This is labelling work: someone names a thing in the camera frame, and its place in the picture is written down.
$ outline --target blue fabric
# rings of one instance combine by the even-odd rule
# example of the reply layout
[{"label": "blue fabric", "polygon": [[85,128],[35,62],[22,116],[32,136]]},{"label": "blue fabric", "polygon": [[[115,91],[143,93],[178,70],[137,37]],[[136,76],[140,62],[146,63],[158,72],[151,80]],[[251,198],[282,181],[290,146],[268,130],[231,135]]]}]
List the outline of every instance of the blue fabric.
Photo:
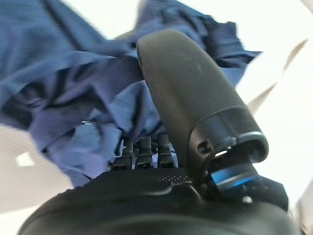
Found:
[{"label": "blue fabric", "polygon": [[121,138],[164,132],[136,43],[166,28],[199,44],[234,85],[256,56],[243,50],[234,23],[176,0],[148,0],[134,30],[115,40],[58,0],[0,0],[0,122],[29,131],[75,186],[84,184],[108,169]]}]

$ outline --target black plastic housing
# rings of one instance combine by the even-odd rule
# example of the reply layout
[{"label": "black plastic housing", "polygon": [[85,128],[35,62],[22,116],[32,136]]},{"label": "black plastic housing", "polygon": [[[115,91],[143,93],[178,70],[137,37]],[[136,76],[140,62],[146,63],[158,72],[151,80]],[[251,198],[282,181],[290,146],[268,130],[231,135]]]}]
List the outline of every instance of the black plastic housing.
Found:
[{"label": "black plastic housing", "polygon": [[105,172],[44,203],[19,235],[300,235],[267,203],[205,201],[182,168]]},{"label": "black plastic housing", "polygon": [[140,66],[178,156],[199,184],[208,162],[244,144],[251,162],[268,155],[268,142],[246,105],[213,59],[172,29],[141,38]]}]

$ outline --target blue light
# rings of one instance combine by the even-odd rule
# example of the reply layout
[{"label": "blue light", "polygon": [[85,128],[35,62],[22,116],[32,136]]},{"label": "blue light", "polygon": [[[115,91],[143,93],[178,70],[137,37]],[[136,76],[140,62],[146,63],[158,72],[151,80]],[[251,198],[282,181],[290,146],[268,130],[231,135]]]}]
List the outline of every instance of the blue light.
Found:
[{"label": "blue light", "polygon": [[218,184],[224,180],[231,178],[233,175],[232,175],[232,172],[230,170],[223,169],[223,170],[212,173],[211,176],[212,176],[212,179],[214,180],[214,182],[216,184]]},{"label": "blue light", "polygon": [[239,186],[239,185],[242,185],[242,184],[244,184],[244,183],[246,183],[246,182],[248,182],[248,181],[253,180],[254,178],[255,178],[255,176],[252,176],[252,177],[248,177],[248,178],[245,178],[245,179],[243,179],[243,180],[240,180],[240,181],[234,183],[234,184],[231,186],[231,188],[232,188],[232,187]]}]

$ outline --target blue cloth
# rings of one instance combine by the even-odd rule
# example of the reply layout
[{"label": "blue cloth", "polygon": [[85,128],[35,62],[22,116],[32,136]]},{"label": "blue cloth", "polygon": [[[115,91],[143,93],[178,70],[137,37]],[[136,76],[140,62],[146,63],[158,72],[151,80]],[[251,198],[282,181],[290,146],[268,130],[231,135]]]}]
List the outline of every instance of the blue cloth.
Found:
[{"label": "blue cloth", "polygon": [[148,0],[134,30],[115,40],[58,0],[0,0],[0,122],[29,131],[75,186],[84,184],[108,169],[121,138],[164,132],[136,43],[166,28],[193,39],[234,85],[256,56],[234,23],[176,0]]}]

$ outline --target screw hole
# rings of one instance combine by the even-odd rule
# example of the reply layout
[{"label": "screw hole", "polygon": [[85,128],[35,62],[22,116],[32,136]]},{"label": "screw hole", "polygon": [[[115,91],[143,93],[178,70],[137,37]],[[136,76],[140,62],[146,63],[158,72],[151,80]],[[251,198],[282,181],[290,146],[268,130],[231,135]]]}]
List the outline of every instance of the screw hole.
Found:
[{"label": "screw hole", "polygon": [[210,148],[208,141],[203,141],[199,143],[198,145],[198,152],[201,154],[208,154],[212,151],[212,148]]}]

